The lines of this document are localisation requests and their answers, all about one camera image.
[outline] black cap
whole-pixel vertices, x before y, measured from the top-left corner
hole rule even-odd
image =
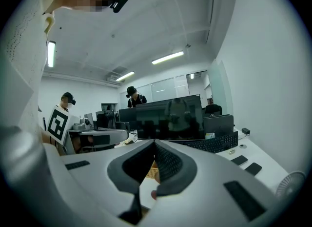
[[[65,92],[62,96],[63,97],[67,97],[68,98],[68,103],[72,103],[73,105],[76,104],[75,98],[73,97],[73,95],[70,92]]]
[[[129,86],[129,87],[127,88],[127,93],[128,93],[129,96],[132,96],[136,91],[137,91],[137,90],[135,89],[134,86]]]

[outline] office room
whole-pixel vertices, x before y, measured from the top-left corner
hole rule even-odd
[[[0,36],[0,169],[21,211],[44,226],[293,220],[312,41],[289,0],[19,3]]]

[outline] white desk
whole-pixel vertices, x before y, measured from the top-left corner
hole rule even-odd
[[[240,148],[239,146],[241,144],[246,145],[247,148]],[[235,150],[235,153],[230,155],[229,151],[233,149]],[[288,175],[273,158],[254,144],[248,137],[238,140],[238,146],[233,149],[219,152],[217,155],[228,160],[243,155],[248,161],[240,166],[242,169],[246,169],[252,163],[257,163],[262,166],[261,171],[255,176],[255,178],[269,188],[272,193],[276,192],[279,183]],[[144,179],[140,186],[140,200],[144,207],[152,208],[155,204],[155,200],[151,197],[151,191],[156,190],[158,185],[159,184],[154,179]]]
[[[140,142],[141,140],[137,140],[137,134],[133,134],[133,133],[129,133],[129,137],[127,140],[125,141],[122,141],[119,143],[119,145],[116,145],[115,148],[119,148],[119,147],[122,147],[122,146],[126,146],[126,143],[130,142],[130,141],[133,141],[133,142]]]

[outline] black monitor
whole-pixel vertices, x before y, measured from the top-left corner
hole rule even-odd
[[[136,106],[139,139],[205,139],[198,95]]]
[[[137,109],[127,108],[119,110],[119,120],[121,122],[129,122],[130,129],[137,129]]]
[[[214,133],[216,137],[233,133],[233,115],[221,115],[204,118],[204,129],[206,133]]]
[[[96,112],[97,127],[116,129],[114,110]]]

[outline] white fan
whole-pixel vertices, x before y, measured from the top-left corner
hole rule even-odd
[[[293,193],[297,193],[304,181],[306,179],[306,175],[301,171],[294,171],[287,175],[286,178],[279,184],[275,195],[279,199],[287,198]]]

